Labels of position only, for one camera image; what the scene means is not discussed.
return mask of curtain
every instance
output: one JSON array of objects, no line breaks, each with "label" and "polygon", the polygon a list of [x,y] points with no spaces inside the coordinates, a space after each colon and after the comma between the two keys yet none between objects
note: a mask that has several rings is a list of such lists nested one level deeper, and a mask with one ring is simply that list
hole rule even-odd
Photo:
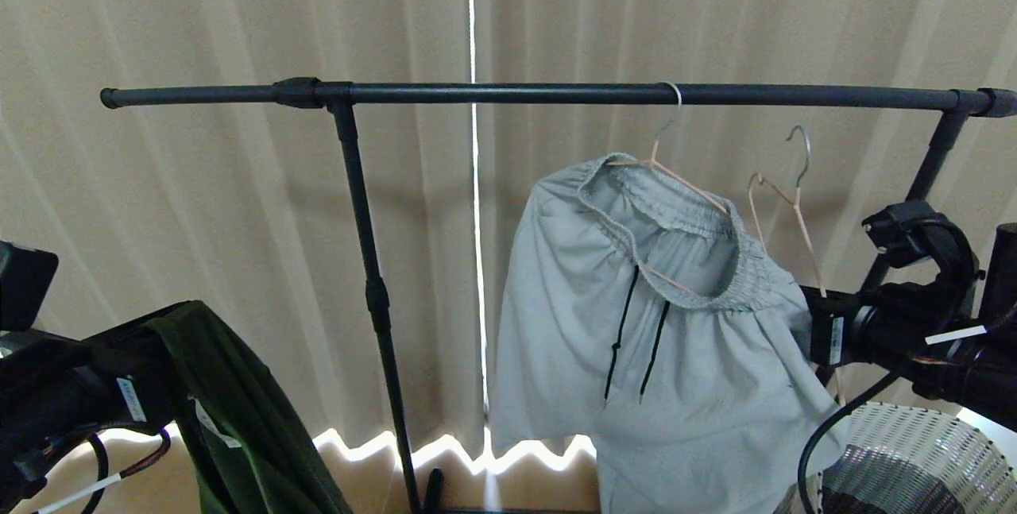
[{"label": "curtain", "polygon": [[[1017,87],[1014,0],[472,0],[479,81]],[[83,338],[205,301],[274,369],[312,435],[390,430],[331,117],[268,105],[110,111],[104,87],[250,84],[296,75],[468,81],[471,0],[0,0],[0,237],[54,250],[40,327]],[[667,107],[481,106],[478,293],[468,106],[357,107],[415,447],[482,448],[481,304],[493,368],[506,259],[546,174],[646,155]],[[793,185],[825,283],[875,256],[858,221],[899,201],[936,114],[690,107],[661,160],[747,214],[759,170]],[[931,201],[983,262],[1017,219],[1015,119],[971,119]],[[775,259],[815,284],[792,215],[758,198]],[[929,266],[894,273],[932,274]],[[879,369],[846,374],[848,395]],[[919,402],[905,384],[885,399]]]},{"label": "curtain", "polygon": [[[481,81],[792,82],[960,88],[1017,84],[1014,0],[476,0]],[[480,109],[481,238],[487,336],[496,338],[515,224],[531,185],[610,151],[648,156],[665,107],[498,106]],[[810,132],[802,211],[831,289],[857,289],[876,250],[859,224],[903,198],[937,113],[836,108],[690,107],[660,160],[734,201],[752,226],[756,171],[787,191],[801,170],[795,124]],[[971,119],[933,206],[988,264],[998,223],[1017,219],[1015,119]],[[815,285],[794,215],[757,191],[771,255]],[[892,279],[929,281],[932,266]],[[488,342],[493,360],[495,342]],[[845,369],[853,396],[883,373]],[[883,400],[936,406],[901,381]]]}]

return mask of clothes hanger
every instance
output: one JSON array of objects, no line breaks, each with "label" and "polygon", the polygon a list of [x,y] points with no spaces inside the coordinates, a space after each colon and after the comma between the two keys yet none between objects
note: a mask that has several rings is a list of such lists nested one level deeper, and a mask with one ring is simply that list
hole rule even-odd
[{"label": "clothes hanger", "polygon": [[660,146],[660,136],[664,133],[664,131],[670,128],[672,124],[678,121],[678,112],[681,111],[681,91],[678,90],[678,85],[672,82],[667,82],[666,84],[674,90],[674,95],[677,98],[677,102],[674,105],[674,114],[671,115],[671,119],[667,119],[667,122],[664,123],[664,126],[660,127],[660,130],[658,130],[657,134],[655,134],[653,137],[653,151],[650,153],[650,159],[635,160],[635,161],[611,161],[607,163],[607,166],[644,166],[651,170],[656,170],[658,172],[661,172],[677,180],[678,182],[684,184],[691,190],[697,192],[697,194],[699,194],[700,196],[703,196],[703,198],[709,202],[712,206],[716,207],[720,212],[724,213],[725,216],[729,217],[731,216],[731,213],[727,210],[725,206],[717,202],[716,198],[708,194],[708,192],[700,189],[697,185],[694,185],[692,182],[685,180],[684,178],[681,178],[680,176],[678,176],[678,174],[672,172],[670,169],[668,169],[664,165],[660,164],[659,161],[657,161],[657,148]]},{"label": "clothes hanger", "polygon": [[[820,273],[819,261],[816,258],[816,250],[813,248],[813,239],[809,236],[809,228],[805,226],[805,219],[801,214],[801,180],[804,178],[805,173],[809,172],[809,166],[812,163],[813,157],[813,144],[809,138],[809,133],[801,125],[794,125],[791,129],[791,133],[787,135],[784,140],[791,140],[794,138],[794,133],[801,131],[801,138],[805,142],[805,164],[801,168],[801,172],[798,173],[798,177],[794,180],[794,198],[788,196],[783,190],[781,190],[776,184],[766,178],[759,171],[755,172],[752,178],[749,179],[749,208],[753,212],[753,224],[756,225],[756,233],[759,235],[760,243],[763,245],[763,252],[768,253],[766,249],[766,239],[763,238],[763,229],[760,227],[759,214],[756,213],[756,201],[753,198],[753,190],[756,185],[762,186],[764,184],[770,186],[775,192],[784,199],[785,203],[790,205],[791,209],[794,210],[794,216],[798,221],[798,229],[801,231],[801,237],[804,239],[805,248],[809,250],[809,258],[813,264],[813,273],[816,276],[816,283],[820,289],[820,297],[827,296],[826,286],[823,283],[823,276]],[[840,406],[844,406],[844,389],[840,376],[840,368],[834,368],[834,381],[837,390],[837,402]]]}]

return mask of clothes rack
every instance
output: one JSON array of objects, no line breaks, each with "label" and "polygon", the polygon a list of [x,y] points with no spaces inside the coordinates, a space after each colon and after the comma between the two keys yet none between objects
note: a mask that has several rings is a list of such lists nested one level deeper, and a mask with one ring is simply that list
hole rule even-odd
[{"label": "clothes rack", "polygon": [[[906,199],[928,196],[947,155],[969,117],[1017,115],[1017,93],[1004,89],[962,91],[698,83],[678,83],[678,88],[681,91],[683,105],[782,105],[940,111],[942,117],[911,187],[905,195]],[[388,293],[381,279],[374,232],[371,228],[370,208],[357,142],[358,131],[353,106],[358,103],[671,105],[675,102],[674,91],[666,83],[354,83],[321,81],[314,77],[294,77],[268,85],[105,89],[100,98],[110,109],[143,105],[277,103],[300,109],[325,108],[333,114],[346,163],[347,180],[363,255],[367,308],[377,337],[397,446],[413,514],[479,511],[439,509],[442,482],[439,469],[432,470],[425,500],[423,503],[420,500],[406,430],[406,414],[396,352],[393,347]],[[862,288],[877,286],[888,270],[889,265],[878,256],[865,277]],[[829,377],[830,373],[821,369],[821,380],[829,381]]]}]

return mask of drawstring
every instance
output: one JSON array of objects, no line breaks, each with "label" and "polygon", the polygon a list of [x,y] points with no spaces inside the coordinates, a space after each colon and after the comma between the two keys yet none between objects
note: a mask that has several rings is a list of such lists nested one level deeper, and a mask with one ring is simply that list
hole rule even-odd
[{"label": "drawstring", "polygon": [[607,394],[611,391],[611,377],[614,375],[614,364],[618,362],[618,349],[621,348],[621,328],[625,326],[625,316],[629,315],[629,303],[632,303],[633,290],[636,289],[637,281],[639,281],[639,266],[633,272],[633,283],[629,286],[629,296],[625,297],[625,308],[621,310],[621,321],[618,322],[618,339],[611,345],[611,366],[607,369],[607,384],[604,385],[604,402],[607,402]]},{"label": "drawstring", "polygon": [[667,310],[671,307],[670,301],[664,302],[664,308],[660,311],[660,322],[657,323],[657,338],[653,340],[653,352],[650,353],[650,364],[646,366],[646,376],[643,377],[643,387],[639,388],[639,402],[643,402],[643,393],[646,393],[646,384],[650,382],[650,372],[653,370],[653,363],[657,361],[657,347],[660,346],[660,332],[664,331],[664,319],[667,318]]},{"label": "drawstring", "polygon": [[[633,272],[633,283],[629,285],[629,295],[625,297],[625,307],[621,310],[621,321],[618,322],[618,339],[611,344],[611,366],[607,369],[607,383],[604,385],[604,403],[607,403],[607,395],[611,392],[611,378],[614,377],[614,365],[618,362],[618,349],[621,348],[621,330],[625,326],[625,316],[629,316],[629,304],[633,300],[633,291],[636,290],[636,282],[639,282],[639,267]],[[643,402],[643,394],[646,393],[646,385],[650,382],[650,373],[653,370],[653,363],[657,361],[657,348],[660,346],[660,334],[664,331],[664,320],[667,319],[667,311],[671,307],[670,301],[664,301],[664,308],[660,311],[660,321],[657,322],[657,337],[653,341],[653,351],[650,353],[650,364],[646,367],[646,375],[643,377],[643,385],[639,390],[639,402]]]}]

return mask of dark green cloth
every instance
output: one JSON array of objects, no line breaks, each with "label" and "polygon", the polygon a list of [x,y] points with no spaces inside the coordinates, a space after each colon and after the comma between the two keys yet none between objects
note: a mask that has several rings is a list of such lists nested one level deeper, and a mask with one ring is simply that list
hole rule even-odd
[{"label": "dark green cloth", "polygon": [[[268,367],[206,304],[190,301],[145,325],[180,378],[174,407],[203,514],[352,512]],[[241,448],[203,426],[188,395]]]}]

